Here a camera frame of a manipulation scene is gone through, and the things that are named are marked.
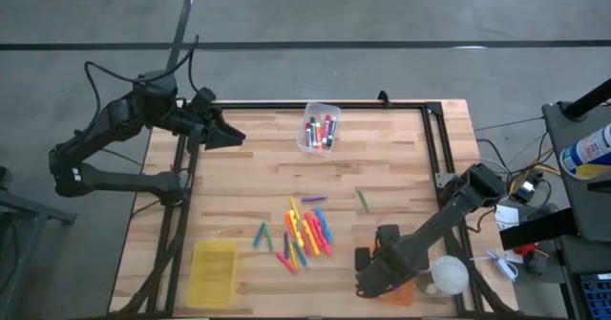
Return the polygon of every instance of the clear plastic container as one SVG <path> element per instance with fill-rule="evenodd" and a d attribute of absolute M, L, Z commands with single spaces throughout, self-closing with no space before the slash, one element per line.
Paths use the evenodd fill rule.
<path fill-rule="evenodd" d="M 309 102 L 305 107 L 304 120 L 297 136 L 299 149 L 304 153 L 329 157 L 339 133 L 341 114 L 342 111 L 337 106 Z"/>

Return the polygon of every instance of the orange object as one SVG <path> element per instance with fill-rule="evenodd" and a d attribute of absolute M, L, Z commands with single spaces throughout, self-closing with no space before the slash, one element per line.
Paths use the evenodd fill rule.
<path fill-rule="evenodd" d="M 295 230 L 293 229 L 293 223 L 290 221 L 290 215 L 288 213 L 284 214 L 284 220 L 286 221 L 286 227 L 288 227 L 288 232 L 290 236 L 295 237 Z"/>

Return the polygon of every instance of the blue craft stick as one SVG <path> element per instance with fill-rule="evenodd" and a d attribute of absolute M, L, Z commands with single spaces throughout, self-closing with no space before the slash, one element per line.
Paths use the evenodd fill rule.
<path fill-rule="evenodd" d="M 307 267 L 307 260 L 304 257 L 304 253 L 299 249 L 299 245 L 296 242 L 293 242 L 293 247 L 295 248 L 295 252 L 297 252 L 297 258 L 299 258 L 299 262 L 302 264 L 302 267 Z"/>
<path fill-rule="evenodd" d="M 333 236 L 331 236 L 331 231 L 328 230 L 327 221 L 325 220 L 325 216 L 323 216 L 323 210 L 321 210 L 320 206 L 317 206 L 314 208 L 314 211 L 316 212 L 316 217 L 318 217 L 318 220 L 321 222 L 321 227 L 327 237 L 327 241 L 331 244 L 333 242 Z"/>
<path fill-rule="evenodd" d="M 284 233 L 284 258 L 288 259 L 288 233 Z"/>
<path fill-rule="evenodd" d="M 253 248 L 257 248 L 259 246 L 259 241 L 261 240 L 261 237 L 263 236 L 263 231 L 265 230 L 265 222 L 261 223 L 261 226 L 259 227 L 259 231 L 257 232 L 257 236 L 255 237 L 255 242 L 252 243 L 252 247 Z"/>

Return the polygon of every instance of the green craft stick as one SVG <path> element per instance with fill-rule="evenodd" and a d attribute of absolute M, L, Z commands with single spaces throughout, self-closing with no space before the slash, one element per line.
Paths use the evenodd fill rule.
<path fill-rule="evenodd" d="M 363 196 L 363 193 L 361 192 L 361 190 L 356 190 L 356 193 L 359 195 L 359 199 L 361 200 L 361 205 L 363 206 L 365 211 L 367 211 L 369 213 L 370 212 L 369 211 L 369 206 L 367 205 L 367 201 L 365 200 L 365 196 Z"/>
<path fill-rule="evenodd" d="M 265 234 L 265 239 L 267 240 L 267 249 L 269 249 L 269 252 L 273 252 L 274 246 L 271 244 L 271 237 L 269 236 L 269 230 L 267 229 L 267 226 L 265 227 L 265 232 L 263 234 Z"/>

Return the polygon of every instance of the black metal frame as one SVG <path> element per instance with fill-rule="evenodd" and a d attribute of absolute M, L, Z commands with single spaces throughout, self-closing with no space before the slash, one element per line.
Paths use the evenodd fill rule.
<path fill-rule="evenodd" d="M 330 101 L 330 104 L 340 107 L 341 109 L 392 109 L 392 110 L 417 110 L 420 111 L 424 126 L 425 139 L 427 142 L 427 148 L 429 153 L 429 160 L 431 165 L 431 173 L 433 180 L 433 187 L 435 188 L 435 196 L 438 196 L 439 188 L 434 182 L 436 176 L 439 173 L 455 173 L 452 149 L 450 147 L 450 140 L 448 137 L 448 130 L 446 127 L 443 109 L 440 102 L 390 102 L 386 93 L 380 93 L 379 100 L 371 102 L 354 102 L 354 101 Z M 290 102 L 231 102 L 231 103 L 219 103 L 223 110 L 261 110 L 261 109 L 304 109 L 307 105 L 306 101 L 290 101 Z M 435 116 L 439 138 L 441 141 L 441 150 L 443 151 L 443 157 L 445 160 L 445 171 L 442 172 L 439 166 L 439 160 L 437 156 L 437 148 L 435 146 L 434 135 L 432 130 L 431 116 Z M 178 173 L 182 169 L 182 160 L 185 152 L 186 137 L 179 137 L 176 154 L 174 157 L 173 169 Z M 195 175 L 196 167 L 198 163 L 198 155 L 190 156 L 189 164 L 187 167 L 188 173 L 191 176 Z M 178 206 L 179 209 L 179 223 L 176 229 L 176 233 L 170 241 L 170 224 L 174 217 L 176 208 L 166 207 L 163 213 L 163 220 L 161 222 L 161 231 L 158 239 L 158 250 L 155 259 L 155 265 L 153 271 L 148 276 L 143 287 L 134 296 L 137 298 L 137 306 L 129 309 L 127 312 L 115 313 L 116 318 L 120 319 L 131 319 L 131 318 L 162 318 L 172 317 L 174 311 L 174 305 L 176 302 L 176 292 L 179 282 L 179 267 L 182 259 L 182 249 L 184 244 L 184 238 L 186 235 L 187 219 L 189 215 L 191 194 L 193 192 L 193 178 L 185 188 L 186 201 Z M 437 197 L 437 204 L 441 207 L 442 203 L 439 202 Z M 469 233 L 467 231 L 466 223 L 463 220 L 458 226 L 459 241 L 463 249 L 473 257 L 471 249 L 471 241 Z M 446 246 L 448 245 L 448 236 L 453 235 L 449 233 L 444 236 Z M 161 273 L 167 268 L 167 265 L 172 262 L 170 267 L 170 277 L 168 282 L 168 289 L 166 293 L 166 299 L 163 311 L 157 310 L 158 304 L 158 290 Z M 474 300 L 474 311 L 483 312 L 483 300 L 481 293 L 475 286 L 473 281 L 470 281 L 470 290 Z M 142 305 L 145 299 L 148 299 L 146 305 L 146 312 L 137 313 L 139 306 Z M 456 305 L 456 313 L 458 316 L 461 314 L 469 313 L 472 315 L 472 310 L 466 310 L 465 300 L 462 294 L 455 295 L 453 297 Z"/>

